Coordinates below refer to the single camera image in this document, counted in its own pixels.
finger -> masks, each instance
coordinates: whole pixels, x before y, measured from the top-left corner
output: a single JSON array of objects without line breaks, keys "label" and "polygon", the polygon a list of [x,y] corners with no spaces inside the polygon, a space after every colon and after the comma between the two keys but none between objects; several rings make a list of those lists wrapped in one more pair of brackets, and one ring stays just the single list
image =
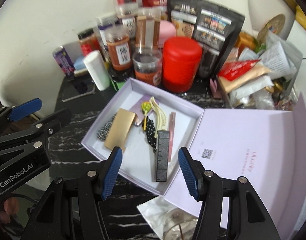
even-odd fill
[{"label": "finger", "polygon": [[10,223],[11,219],[5,211],[0,212],[0,221],[4,224]]},{"label": "finger", "polygon": [[3,207],[8,215],[15,215],[19,211],[19,201],[15,197],[9,198],[4,202]]}]

blue rubber fingertip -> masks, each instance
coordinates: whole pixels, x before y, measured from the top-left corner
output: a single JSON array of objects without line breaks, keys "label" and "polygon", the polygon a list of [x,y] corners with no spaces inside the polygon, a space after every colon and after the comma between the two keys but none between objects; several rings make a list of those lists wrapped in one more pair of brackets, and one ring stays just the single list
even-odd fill
[{"label": "blue rubber fingertip", "polygon": [[122,164],[122,159],[123,159],[123,153],[122,150],[119,149],[115,153],[111,166],[104,178],[103,192],[101,194],[103,200],[106,200],[107,197],[110,196],[112,193],[118,172]]},{"label": "blue rubber fingertip", "polygon": [[12,109],[11,114],[9,115],[10,121],[17,122],[22,118],[39,111],[42,107],[42,101],[39,98],[35,98],[29,102],[26,102],[20,106],[17,106]]},{"label": "blue rubber fingertip", "polygon": [[193,170],[182,149],[179,149],[178,151],[178,162],[190,195],[194,197],[195,200],[198,200],[200,194],[197,190],[197,178],[195,177]]}]

white bottle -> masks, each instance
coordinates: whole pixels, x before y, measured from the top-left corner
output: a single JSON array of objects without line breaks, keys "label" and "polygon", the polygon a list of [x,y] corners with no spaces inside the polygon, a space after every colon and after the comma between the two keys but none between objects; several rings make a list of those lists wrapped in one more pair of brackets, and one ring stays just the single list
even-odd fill
[{"label": "white bottle", "polygon": [[106,90],[111,83],[104,61],[98,50],[92,51],[85,56],[83,62],[89,71],[95,85],[100,91]]}]

red plastic container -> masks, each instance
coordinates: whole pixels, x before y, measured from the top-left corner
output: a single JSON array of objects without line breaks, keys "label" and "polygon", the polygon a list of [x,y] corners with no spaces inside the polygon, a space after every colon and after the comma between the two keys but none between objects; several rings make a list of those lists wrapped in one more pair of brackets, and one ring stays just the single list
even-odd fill
[{"label": "red plastic container", "polygon": [[163,76],[165,88],[174,93],[183,93],[193,84],[202,48],[199,44],[186,37],[173,37],[164,43]]}]

black pouch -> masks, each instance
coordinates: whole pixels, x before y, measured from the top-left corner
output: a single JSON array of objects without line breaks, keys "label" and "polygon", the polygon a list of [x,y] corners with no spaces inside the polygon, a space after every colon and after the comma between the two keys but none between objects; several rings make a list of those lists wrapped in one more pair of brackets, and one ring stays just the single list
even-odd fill
[{"label": "black pouch", "polygon": [[245,17],[205,0],[198,0],[192,38],[203,48],[198,69],[201,79],[215,78],[234,47]]},{"label": "black pouch", "polygon": [[176,28],[176,36],[191,38],[196,24],[198,0],[167,0],[168,19]]}]

